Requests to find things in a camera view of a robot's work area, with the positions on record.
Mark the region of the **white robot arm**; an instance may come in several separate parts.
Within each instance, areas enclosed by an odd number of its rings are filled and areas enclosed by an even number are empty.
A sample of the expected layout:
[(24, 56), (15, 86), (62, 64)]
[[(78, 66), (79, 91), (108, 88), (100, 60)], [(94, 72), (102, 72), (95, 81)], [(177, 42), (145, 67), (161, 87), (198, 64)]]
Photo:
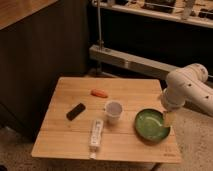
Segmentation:
[(205, 84), (207, 79), (207, 69), (198, 63), (172, 70), (167, 74), (167, 87), (160, 96), (161, 104), (165, 109), (163, 112), (165, 127), (172, 125), (174, 112), (182, 108), (186, 101), (194, 103), (213, 116), (213, 88)]

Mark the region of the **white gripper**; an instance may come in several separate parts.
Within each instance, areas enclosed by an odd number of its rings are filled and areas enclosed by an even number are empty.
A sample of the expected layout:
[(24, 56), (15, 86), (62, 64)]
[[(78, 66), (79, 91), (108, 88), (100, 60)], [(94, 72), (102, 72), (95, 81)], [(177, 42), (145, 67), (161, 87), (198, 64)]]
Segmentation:
[(170, 127), (174, 120), (174, 113), (181, 107), (181, 97), (174, 91), (164, 89), (160, 96), (161, 104), (165, 108), (163, 113), (163, 126)]

